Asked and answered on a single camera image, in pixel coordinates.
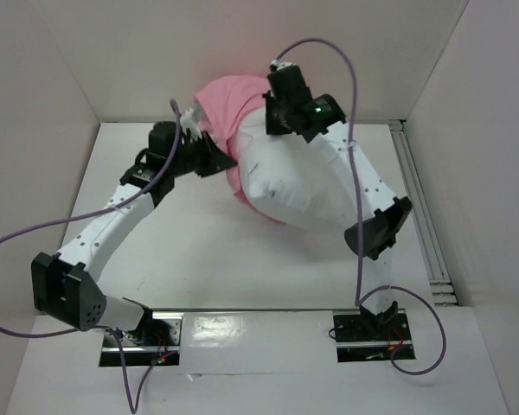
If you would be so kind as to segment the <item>pink satin pillowcase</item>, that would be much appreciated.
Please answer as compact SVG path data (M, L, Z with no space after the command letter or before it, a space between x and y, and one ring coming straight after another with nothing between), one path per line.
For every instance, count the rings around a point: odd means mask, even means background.
M308 201L304 155L308 147L295 134L266 133L268 80L229 75L195 94L203 110L199 126L237 165L227 171L234 196L257 213L281 224L313 229L316 218L300 207Z

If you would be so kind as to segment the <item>white pillow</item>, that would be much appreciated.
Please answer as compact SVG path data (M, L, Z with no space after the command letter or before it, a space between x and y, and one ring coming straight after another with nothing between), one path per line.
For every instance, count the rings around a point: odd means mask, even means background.
M237 199L264 216L308 231L344 231L357 222L355 187L340 122L307 143L266 134L265 110L246 115L227 149L237 166L227 180Z

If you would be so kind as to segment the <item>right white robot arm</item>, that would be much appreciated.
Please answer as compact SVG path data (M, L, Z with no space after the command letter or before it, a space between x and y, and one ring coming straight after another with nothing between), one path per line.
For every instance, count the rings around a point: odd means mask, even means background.
M393 247L412 202L382 180L353 138L352 119L331 95L314 97L299 66L273 61L267 79L267 133L298 134L324 157L349 193L357 216L344 239L358 261L355 302L360 328L370 339L381 338L398 313L391 289Z

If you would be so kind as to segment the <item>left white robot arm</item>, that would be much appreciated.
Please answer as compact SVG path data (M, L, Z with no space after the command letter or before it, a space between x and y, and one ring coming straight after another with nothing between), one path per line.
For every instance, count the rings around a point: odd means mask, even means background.
M98 285L100 275L136 225L175 187L177 177L194 173L204 178L236 164L209 134L193 138L189 131L177 134L172 123L156 124L147 147L121 176L106 213L55 253L41 252L33 259L35 308L79 331L122 331L135 345L168 329L166 323L154 319L149 307L104 294Z

